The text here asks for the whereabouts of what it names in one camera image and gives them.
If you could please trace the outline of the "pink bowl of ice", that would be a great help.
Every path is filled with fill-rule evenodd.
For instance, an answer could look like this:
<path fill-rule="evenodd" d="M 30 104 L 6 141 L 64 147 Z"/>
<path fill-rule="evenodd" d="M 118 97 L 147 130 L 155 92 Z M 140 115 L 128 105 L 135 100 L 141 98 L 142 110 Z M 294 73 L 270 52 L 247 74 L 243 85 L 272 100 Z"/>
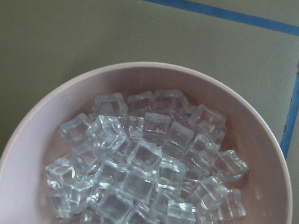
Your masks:
<path fill-rule="evenodd" d="M 3 224 L 289 224 L 291 183 L 255 109 L 197 71 L 85 73 L 43 98 L 0 161 Z"/>

